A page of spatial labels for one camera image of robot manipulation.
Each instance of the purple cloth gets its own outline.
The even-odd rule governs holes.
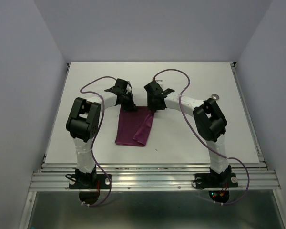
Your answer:
[[[153,124],[154,112],[146,106],[138,111],[120,109],[118,132],[115,143],[124,146],[145,146]]]

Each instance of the purple cable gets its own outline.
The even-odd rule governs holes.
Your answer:
[[[218,153],[216,150],[212,149],[212,148],[209,147],[206,143],[204,143],[204,141],[200,138],[200,136],[199,136],[199,135],[196,133],[196,131],[193,129],[193,127],[192,127],[192,125],[190,124],[189,120],[186,118],[186,115],[185,115],[185,112],[184,112],[184,109],[183,109],[183,106],[182,106],[182,103],[181,103],[181,98],[182,98],[183,92],[185,92],[186,89],[190,86],[190,83],[191,83],[190,77],[189,77],[185,72],[183,72],[183,71],[181,71],[181,70],[174,69],[174,68],[170,68],[170,69],[165,69],[165,70],[162,70],[162,71],[158,72],[158,73],[153,77],[153,79],[155,80],[156,77],[157,77],[159,74],[164,73],[164,72],[166,72],[166,71],[175,71],[175,72],[182,73],[183,75],[186,76],[186,78],[187,78],[187,80],[188,80],[187,86],[180,92],[180,96],[179,96],[179,106],[180,106],[180,110],[181,110],[182,116],[184,117],[186,123],[187,123],[188,126],[190,127],[190,129],[191,129],[191,131],[193,132],[193,134],[195,135],[195,137],[200,141],[200,143],[201,143],[202,145],[204,145],[207,149],[209,149],[209,150],[212,151],[213,153],[215,153],[215,154],[217,154],[218,156],[221,156],[221,157],[223,157],[223,158],[225,158],[225,159],[236,160],[236,161],[238,161],[238,162],[244,167],[244,169],[245,169],[245,171],[246,171],[246,173],[247,173],[247,178],[248,178],[247,187],[246,187],[246,189],[245,189],[245,192],[243,193],[243,195],[242,195],[240,198],[238,198],[238,199],[236,199],[236,200],[234,200],[234,201],[232,201],[232,202],[229,202],[229,203],[224,203],[223,205],[231,205],[231,204],[234,204],[234,203],[240,201],[240,200],[241,200],[242,198],[244,198],[245,195],[247,194],[248,189],[249,189],[249,185],[250,185],[250,175],[249,175],[249,171],[248,171],[247,167],[244,165],[244,163],[243,163],[241,160],[239,160],[239,159],[237,159],[237,158],[235,158],[235,157],[226,157],[225,155],[222,155],[222,154]]]
[[[97,207],[97,206],[101,205],[103,202],[105,202],[106,199],[109,197],[109,195],[110,195],[110,193],[111,193],[111,188],[112,188],[112,182],[111,182],[111,179],[110,179],[109,175],[106,173],[106,171],[100,166],[100,164],[99,164],[99,163],[97,162],[97,160],[95,159],[95,156],[94,156],[94,154],[93,154],[93,149],[92,149],[92,148],[93,148],[94,141],[95,141],[95,139],[96,139],[96,136],[98,135],[99,130],[100,130],[100,128],[101,128],[101,125],[102,125],[102,123],[103,123],[104,114],[105,114],[105,101],[104,101],[104,98],[103,98],[100,94],[98,94],[97,92],[92,92],[92,91],[83,92],[83,89],[85,89],[85,88],[88,87],[89,85],[93,84],[94,82],[99,81],[99,80],[104,79],[104,78],[111,78],[111,79],[116,80],[116,79],[115,79],[114,77],[112,77],[112,76],[103,76],[103,77],[100,77],[100,78],[98,78],[98,79],[96,79],[96,80],[94,80],[94,81],[92,81],[92,82],[86,84],[86,85],[85,85],[84,87],[82,87],[81,90],[80,90],[80,92],[81,92],[82,94],[87,94],[87,93],[95,94],[95,95],[99,96],[99,97],[101,98],[101,101],[102,101],[102,117],[101,117],[101,121],[100,121],[99,127],[98,127],[98,129],[97,129],[97,132],[96,132],[96,134],[95,134],[95,136],[94,136],[94,138],[93,138],[93,140],[92,140],[92,143],[91,143],[91,156],[92,156],[92,158],[93,158],[95,164],[96,164],[96,165],[98,166],[98,168],[100,168],[100,170],[105,174],[105,176],[108,178],[109,183],[110,183],[110,188],[109,188],[108,194],[106,195],[106,197],[105,197],[100,203],[93,204],[93,205],[88,205],[88,204],[86,204],[86,203],[84,203],[84,202],[81,201],[81,203],[82,203],[83,205],[87,206],[87,207]]]

